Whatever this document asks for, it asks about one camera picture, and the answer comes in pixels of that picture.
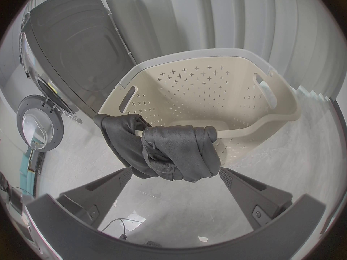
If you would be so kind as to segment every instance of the washer door glass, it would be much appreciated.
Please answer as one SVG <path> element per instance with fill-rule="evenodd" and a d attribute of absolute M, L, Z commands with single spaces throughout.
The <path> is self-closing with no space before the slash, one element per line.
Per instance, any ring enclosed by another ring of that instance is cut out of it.
<path fill-rule="evenodd" d="M 43 149 L 53 139 L 52 121 L 42 110 L 27 110 L 22 126 L 25 139 L 32 149 Z"/>

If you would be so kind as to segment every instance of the teal object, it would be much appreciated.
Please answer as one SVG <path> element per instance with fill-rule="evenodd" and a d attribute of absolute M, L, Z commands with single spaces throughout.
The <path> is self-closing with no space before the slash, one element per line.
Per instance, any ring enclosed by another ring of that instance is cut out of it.
<path fill-rule="evenodd" d="M 20 164 L 20 188 L 26 190 L 27 193 L 23 191 L 25 194 L 34 193 L 35 173 L 28 170 L 31 150 L 31 148 L 28 148 L 28 151 L 23 154 L 22 162 Z"/>

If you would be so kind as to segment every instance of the white paper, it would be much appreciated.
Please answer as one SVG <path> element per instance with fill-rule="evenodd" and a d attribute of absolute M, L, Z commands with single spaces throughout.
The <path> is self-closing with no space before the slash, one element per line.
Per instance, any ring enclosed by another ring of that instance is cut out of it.
<path fill-rule="evenodd" d="M 138 227 L 141 223 L 143 223 L 146 220 L 145 218 L 140 217 L 138 214 L 136 214 L 135 211 L 133 211 L 127 218 L 139 221 L 133 222 L 131 220 L 123 219 L 125 229 L 127 229 L 128 231 L 133 231 L 136 227 Z"/>
<path fill-rule="evenodd" d="M 200 236 L 198 237 L 201 242 L 207 242 L 207 240 L 209 239 L 208 237 L 200 237 Z"/>

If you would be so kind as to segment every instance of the cable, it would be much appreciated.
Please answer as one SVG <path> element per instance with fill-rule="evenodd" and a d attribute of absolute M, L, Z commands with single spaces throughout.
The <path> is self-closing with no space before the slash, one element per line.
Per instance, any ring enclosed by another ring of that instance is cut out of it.
<path fill-rule="evenodd" d="M 102 229 L 102 231 L 101 232 L 103 232 L 106 228 L 108 228 L 109 227 L 109 225 L 111 224 L 111 223 L 113 223 L 114 221 L 116 221 L 116 220 L 120 220 L 122 223 L 123 223 L 123 228 L 124 228 L 124 235 L 125 235 L 125 224 L 124 224 L 124 222 L 122 221 L 122 219 L 125 219 L 125 220 L 130 220 L 130 221 L 132 221 L 132 222 L 137 222 L 137 223 L 142 223 L 142 222 L 140 222 L 140 221 L 138 221 L 138 220 L 133 220 L 133 219 L 126 219 L 126 218 L 118 218 L 118 219 L 114 219 L 114 220 L 111 220 L 110 222 L 109 222 L 109 224 L 104 228 L 104 229 Z"/>
<path fill-rule="evenodd" d="M 19 189 L 21 189 L 21 190 L 27 192 L 28 194 L 30 194 L 33 198 L 35 198 L 31 193 L 29 193 L 28 191 L 26 191 L 26 190 L 24 190 L 24 189 L 22 189 L 22 188 L 20 188 L 20 187 L 10 187 L 10 188 L 19 188 Z"/>

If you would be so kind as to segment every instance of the basket handle hole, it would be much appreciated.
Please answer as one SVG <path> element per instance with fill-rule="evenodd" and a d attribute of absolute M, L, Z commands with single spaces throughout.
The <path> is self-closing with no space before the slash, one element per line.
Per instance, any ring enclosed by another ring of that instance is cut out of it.
<path fill-rule="evenodd" d="M 277 106 L 277 98 L 269 85 L 260 77 L 258 73 L 255 73 L 255 80 L 257 81 L 263 95 L 265 96 L 271 109 L 275 109 Z"/>
<path fill-rule="evenodd" d="M 124 114 L 125 111 L 127 110 L 132 98 L 135 96 L 137 93 L 137 86 L 132 86 L 128 93 L 124 96 L 123 101 L 119 105 L 119 111 Z"/>

